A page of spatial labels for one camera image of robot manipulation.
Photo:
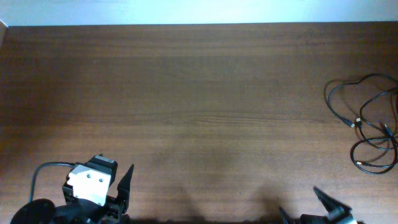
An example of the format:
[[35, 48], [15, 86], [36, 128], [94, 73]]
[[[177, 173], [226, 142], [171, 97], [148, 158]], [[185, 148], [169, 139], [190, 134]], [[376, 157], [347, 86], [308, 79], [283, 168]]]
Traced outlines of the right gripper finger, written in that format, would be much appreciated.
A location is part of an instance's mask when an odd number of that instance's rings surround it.
[[314, 187], [317, 198], [328, 212], [328, 218], [343, 218], [351, 216], [351, 207], [326, 194], [318, 187]]
[[292, 219], [282, 207], [279, 207], [279, 212], [282, 217], [283, 224], [294, 224], [294, 219]]

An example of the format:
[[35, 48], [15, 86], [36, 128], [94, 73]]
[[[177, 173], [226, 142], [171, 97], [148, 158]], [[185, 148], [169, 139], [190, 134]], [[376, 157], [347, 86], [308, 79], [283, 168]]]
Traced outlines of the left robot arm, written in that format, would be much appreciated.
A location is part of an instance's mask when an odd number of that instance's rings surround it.
[[[56, 206], [47, 198], [34, 199], [39, 172], [53, 166], [70, 168], [62, 185], [65, 205]], [[118, 163], [102, 154], [84, 163], [46, 162], [39, 165], [32, 177], [29, 201], [16, 212], [11, 223], [127, 223], [134, 164], [118, 183], [117, 196], [112, 197], [108, 191], [117, 169]]]

